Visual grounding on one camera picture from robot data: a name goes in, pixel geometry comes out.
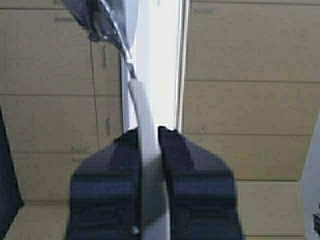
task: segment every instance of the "white object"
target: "white object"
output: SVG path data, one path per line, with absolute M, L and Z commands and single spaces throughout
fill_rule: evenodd
M 142 239 L 169 240 L 169 198 L 149 101 L 141 81 L 131 80 L 129 89 L 138 120 L 142 157 Z
M 320 212 L 320 113 L 310 142 L 309 151 L 300 180 L 304 214 L 305 237 L 319 240 L 314 230 L 313 214 Z

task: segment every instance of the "white door frame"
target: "white door frame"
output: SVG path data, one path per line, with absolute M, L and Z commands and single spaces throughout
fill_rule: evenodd
M 157 126 L 181 130 L 189 0 L 140 0 L 131 49 L 138 80 L 144 83 Z M 122 60 L 123 131 L 137 126 Z

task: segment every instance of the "cabinet door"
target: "cabinet door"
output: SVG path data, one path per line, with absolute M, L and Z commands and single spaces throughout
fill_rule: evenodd
M 319 83 L 319 16 L 316 5 L 193 2 L 187 78 Z
M 238 210 L 247 236 L 303 236 L 298 182 L 240 181 Z
M 4 120 L 13 152 L 94 153 L 94 96 L 7 96 Z
M 0 8 L 64 9 L 61 0 L 0 0 Z
M 92 43 L 95 93 L 121 95 L 121 63 L 119 51 L 110 43 Z
M 310 136 L 188 134 L 222 157 L 238 180 L 300 180 Z
M 123 132 L 121 98 L 117 96 L 96 97 L 96 113 L 99 143 L 102 149 Z
M 310 136 L 319 92 L 318 83 L 187 81 L 184 131 Z
M 13 153 L 15 172 L 24 201 L 69 201 L 70 180 L 87 155 Z
M 6 93 L 94 94 L 90 42 L 67 11 L 2 10 L 0 16 L 8 25 L 0 36 Z

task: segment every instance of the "white plastic handle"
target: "white plastic handle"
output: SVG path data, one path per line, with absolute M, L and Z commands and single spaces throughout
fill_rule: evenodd
M 157 127 L 143 83 L 131 80 L 129 90 L 139 126 L 142 157 L 142 239 L 169 240 L 169 198 L 162 170 Z

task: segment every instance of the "beige wall panel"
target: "beige wall panel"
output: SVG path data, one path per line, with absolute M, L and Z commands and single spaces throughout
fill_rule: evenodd
M 110 43 L 92 43 L 95 93 L 121 95 L 121 62 L 118 50 Z
M 122 102 L 117 96 L 96 97 L 100 148 L 104 148 L 123 132 Z
M 184 132 L 311 135 L 320 84 L 187 81 Z
M 15 217 L 4 240 L 63 240 L 67 205 L 26 205 Z
M 308 136 L 186 136 L 222 157 L 238 180 L 300 180 L 310 142 Z
M 5 121 L 14 152 L 98 149 L 94 97 L 8 96 Z
M 62 0 L 0 0 L 0 8 L 64 9 Z
M 238 181 L 238 210 L 248 236 L 303 236 L 298 182 Z
M 3 14 L 9 22 L 1 72 L 7 93 L 94 94 L 88 35 L 67 11 L 0 11 Z
M 24 201 L 69 201 L 71 176 L 85 154 L 13 153 L 13 163 Z
M 319 25 L 320 6 L 193 2 L 187 78 L 319 82 Z

